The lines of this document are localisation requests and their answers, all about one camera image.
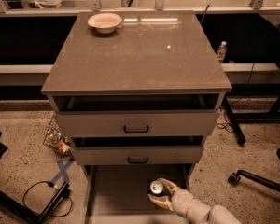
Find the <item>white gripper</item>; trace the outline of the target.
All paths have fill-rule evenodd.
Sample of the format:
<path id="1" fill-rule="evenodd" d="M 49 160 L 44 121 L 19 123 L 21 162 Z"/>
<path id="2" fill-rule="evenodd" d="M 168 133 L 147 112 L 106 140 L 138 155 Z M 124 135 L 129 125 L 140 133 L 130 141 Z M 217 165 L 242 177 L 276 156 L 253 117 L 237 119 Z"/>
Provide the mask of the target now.
<path id="1" fill-rule="evenodd" d="M 180 189 L 177 184 L 170 180 L 160 178 L 159 181 L 172 195 L 171 201 L 168 196 L 154 196 L 152 194 L 148 194 L 149 200 L 160 208 L 173 210 L 179 216 L 186 217 L 194 196 L 186 189 Z"/>

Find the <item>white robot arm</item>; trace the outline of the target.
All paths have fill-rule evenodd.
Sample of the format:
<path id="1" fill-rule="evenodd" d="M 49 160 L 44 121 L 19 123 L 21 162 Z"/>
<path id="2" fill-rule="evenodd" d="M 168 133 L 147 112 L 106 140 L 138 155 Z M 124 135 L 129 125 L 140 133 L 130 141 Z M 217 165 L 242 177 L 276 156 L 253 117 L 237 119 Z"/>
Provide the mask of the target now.
<path id="1" fill-rule="evenodd" d="M 150 193 L 147 196 L 152 203 L 174 212 L 191 224 L 242 224 L 225 207 L 211 207 L 196 199 L 188 190 L 165 178 L 152 181 L 149 189 Z"/>

